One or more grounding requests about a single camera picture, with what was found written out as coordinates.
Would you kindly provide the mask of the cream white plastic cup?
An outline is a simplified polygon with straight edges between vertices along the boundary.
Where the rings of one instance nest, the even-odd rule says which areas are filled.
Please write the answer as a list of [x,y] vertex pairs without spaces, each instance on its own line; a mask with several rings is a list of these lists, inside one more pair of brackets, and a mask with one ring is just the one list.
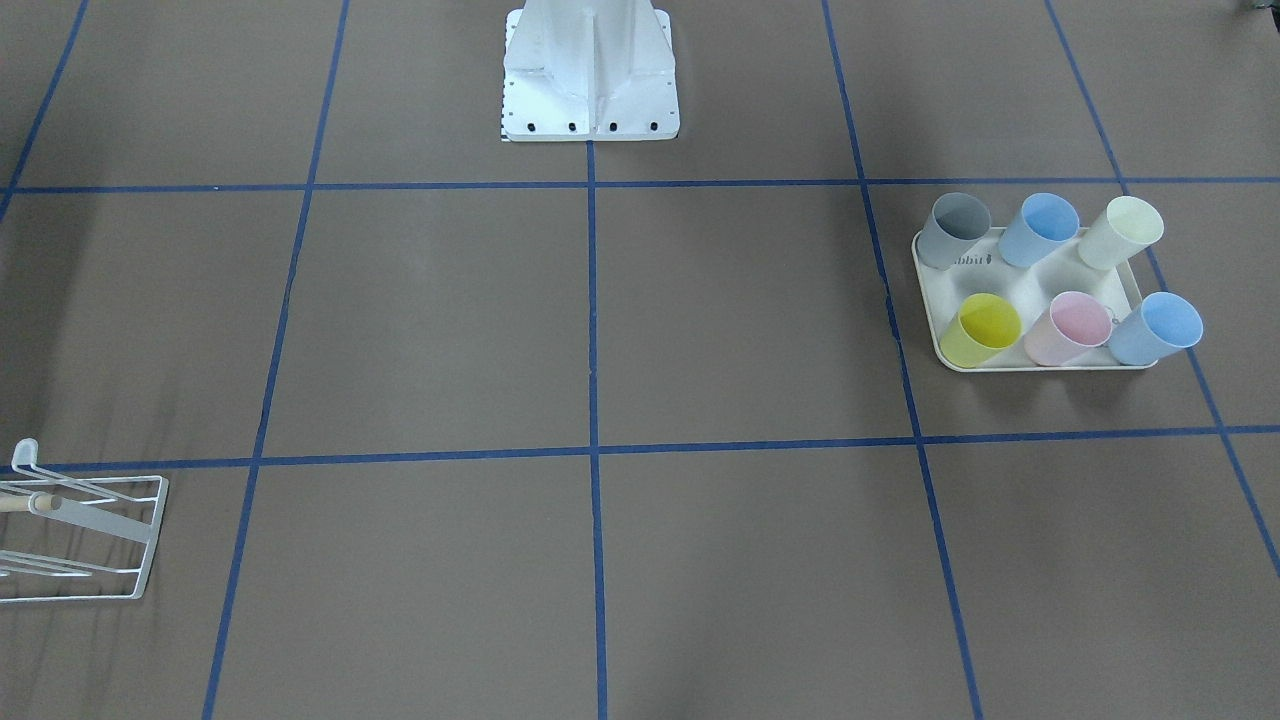
[[1111,270],[1158,242],[1165,234],[1161,213],[1143,199],[1112,199],[1076,245],[1079,259],[1100,272]]

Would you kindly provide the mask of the light blue cup front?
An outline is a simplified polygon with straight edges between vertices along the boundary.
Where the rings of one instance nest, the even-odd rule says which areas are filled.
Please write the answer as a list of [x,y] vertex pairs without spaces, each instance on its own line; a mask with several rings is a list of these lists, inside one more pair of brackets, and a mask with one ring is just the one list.
[[1123,365],[1148,366],[1194,347],[1203,334],[1197,307],[1178,293],[1161,291],[1144,297],[1115,327],[1106,347]]

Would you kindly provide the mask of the light blue cup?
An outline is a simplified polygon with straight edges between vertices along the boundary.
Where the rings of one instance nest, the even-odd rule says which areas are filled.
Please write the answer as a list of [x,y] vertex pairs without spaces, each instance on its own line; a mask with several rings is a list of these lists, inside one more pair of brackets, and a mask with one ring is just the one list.
[[1194,347],[1203,334],[1197,307],[1178,293],[1161,291],[1144,297],[1115,327],[1106,347],[1123,365],[1148,366]]
[[997,242],[1011,266],[1028,268],[1061,249],[1080,228],[1076,209],[1056,193],[1028,196]]

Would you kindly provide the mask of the grey plastic cup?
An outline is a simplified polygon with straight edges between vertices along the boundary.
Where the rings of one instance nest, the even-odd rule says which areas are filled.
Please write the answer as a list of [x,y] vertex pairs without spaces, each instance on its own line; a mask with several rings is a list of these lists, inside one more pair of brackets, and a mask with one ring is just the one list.
[[940,270],[950,269],[992,227],[988,206],[970,193],[940,196],[916,238],[920,263]]

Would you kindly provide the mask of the yellow plastic cup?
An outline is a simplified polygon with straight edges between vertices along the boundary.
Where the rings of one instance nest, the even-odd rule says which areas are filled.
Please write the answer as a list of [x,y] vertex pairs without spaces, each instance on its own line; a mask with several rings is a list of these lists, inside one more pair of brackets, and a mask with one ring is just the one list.
[[1021,334],[1021,318],[1011,302],[996,293],[974,293],[960,304],[940,351],[952,365],[973,369],[1011,348]]

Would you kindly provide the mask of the light blue cup rear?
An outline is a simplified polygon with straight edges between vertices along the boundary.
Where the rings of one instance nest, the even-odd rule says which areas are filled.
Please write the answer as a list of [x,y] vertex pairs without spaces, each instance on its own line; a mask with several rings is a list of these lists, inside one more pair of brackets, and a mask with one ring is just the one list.
[[1011,266],[1028,268],[1061,249],[1080,228],[1076,209],[1056,193],[1028,196],[997,242]]

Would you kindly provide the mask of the pink plastic cup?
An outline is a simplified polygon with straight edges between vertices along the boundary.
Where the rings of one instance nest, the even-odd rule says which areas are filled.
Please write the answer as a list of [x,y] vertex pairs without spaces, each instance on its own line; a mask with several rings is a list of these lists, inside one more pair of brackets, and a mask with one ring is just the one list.
[[1055,296],[1023,338],[1038,366],[1066,366],[1111,337],[1110,310],[1093,295],[1066,291]]

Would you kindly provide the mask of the cream plastic tray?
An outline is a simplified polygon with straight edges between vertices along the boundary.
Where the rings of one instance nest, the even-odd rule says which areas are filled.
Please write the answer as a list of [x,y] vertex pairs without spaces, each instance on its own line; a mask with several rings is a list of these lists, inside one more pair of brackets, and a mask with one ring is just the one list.
[[1076,236],[1036,265],[1019,268],[1009,265],[998,255],[997,245],[1002,233],[1002,227],[991,228],[948,270],[925,265],[916,251],[919,234],[911,238],[911,259],[929,324],[933,354],[952,372],[972,374],[1052,370],[1051,366],[1034,364],[1021,342],[974,368],[951,363],[942,352],[940,341],[963,301],[974,293],[995,293],[1009,301],[1018,310],[1024,331],[1033,327],[1041,314],[1050,307],[1051,300],[1061,292],[1080,291],[1096,297],[1108,310],[1115,325],[1132,314],[1143,300],[1129,261],[1107,272],[1088,266],[1079,259]]

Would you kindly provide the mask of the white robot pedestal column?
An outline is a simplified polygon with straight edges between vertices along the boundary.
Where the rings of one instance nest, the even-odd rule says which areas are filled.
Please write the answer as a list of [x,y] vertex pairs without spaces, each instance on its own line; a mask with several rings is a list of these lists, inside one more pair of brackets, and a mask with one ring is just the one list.
[[681,127],[669,14],[650,1],[526,1],[506,17],[506,142],[640,142]]

